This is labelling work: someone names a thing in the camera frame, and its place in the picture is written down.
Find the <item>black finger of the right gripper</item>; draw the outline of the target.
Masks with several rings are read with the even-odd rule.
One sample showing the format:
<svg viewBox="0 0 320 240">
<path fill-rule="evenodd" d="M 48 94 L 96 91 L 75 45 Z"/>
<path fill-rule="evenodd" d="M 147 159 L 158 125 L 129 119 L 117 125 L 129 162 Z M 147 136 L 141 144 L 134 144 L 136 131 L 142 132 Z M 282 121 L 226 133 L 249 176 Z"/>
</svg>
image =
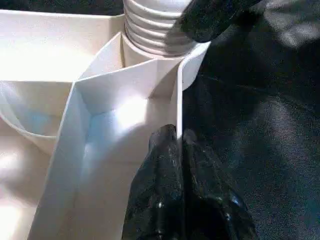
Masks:
<svg viewBox="0 0 320 240">
<path fill-rule="evenodd" d="M 180 29 L 197 43 L 217 38 L 230 26 L 253 26 L 259 17 L 259 0 L 193 0 L 183 11 Z"/>
</svg>

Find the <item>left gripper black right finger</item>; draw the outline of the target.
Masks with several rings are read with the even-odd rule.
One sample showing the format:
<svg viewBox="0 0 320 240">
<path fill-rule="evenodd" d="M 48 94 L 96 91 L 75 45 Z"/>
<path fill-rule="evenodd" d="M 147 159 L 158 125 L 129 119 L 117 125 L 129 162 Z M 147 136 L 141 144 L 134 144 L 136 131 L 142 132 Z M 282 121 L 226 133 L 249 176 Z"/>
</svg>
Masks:
<svg viewBox="0 0 320 240">
<path fill-rule="evenodd" d="M 185 231 L 189 240 L 256 240 L 253 218 L 213 148 L 194 131 L 182 137 Z"/>
</svg>

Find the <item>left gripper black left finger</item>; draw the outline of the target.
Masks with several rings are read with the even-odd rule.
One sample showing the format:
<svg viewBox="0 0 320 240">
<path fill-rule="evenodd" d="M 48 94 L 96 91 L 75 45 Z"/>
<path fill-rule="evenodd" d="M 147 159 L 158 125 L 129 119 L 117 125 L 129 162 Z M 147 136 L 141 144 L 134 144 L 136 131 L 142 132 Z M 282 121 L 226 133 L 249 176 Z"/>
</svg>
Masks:
<svg viewBox="0 0 320 240">
<path fill-rule="evenodd" d="M 180 240 L 183 180 L 176 127 L 151 134 L 148 153 L 131 182 L 122 228 L 123 240 Z"/>
</svg>

